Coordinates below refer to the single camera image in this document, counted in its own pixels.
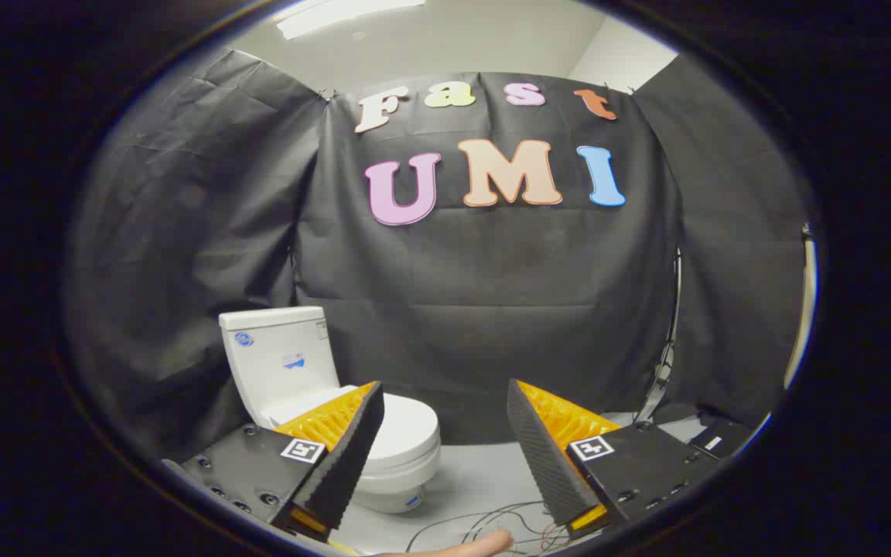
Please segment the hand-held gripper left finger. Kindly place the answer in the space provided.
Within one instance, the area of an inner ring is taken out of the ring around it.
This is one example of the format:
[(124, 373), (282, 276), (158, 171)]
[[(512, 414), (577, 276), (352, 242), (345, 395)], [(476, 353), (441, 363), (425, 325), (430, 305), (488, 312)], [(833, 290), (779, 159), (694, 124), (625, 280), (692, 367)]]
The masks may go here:
[(232, 514), (326, 542), (342, 523), (383, 419), (384, 388), (372, 381), (275, 428), (241, 425), (163, 465)]

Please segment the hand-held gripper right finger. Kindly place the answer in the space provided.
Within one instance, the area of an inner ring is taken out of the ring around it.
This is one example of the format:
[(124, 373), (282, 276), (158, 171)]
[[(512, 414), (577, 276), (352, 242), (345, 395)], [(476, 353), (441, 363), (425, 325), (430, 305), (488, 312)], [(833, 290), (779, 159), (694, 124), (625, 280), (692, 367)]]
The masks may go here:
[(517, 378), (507, 417), (549, 514), (573, 540), (661, 510), (718, 466), (653, 423), (621, 426)]

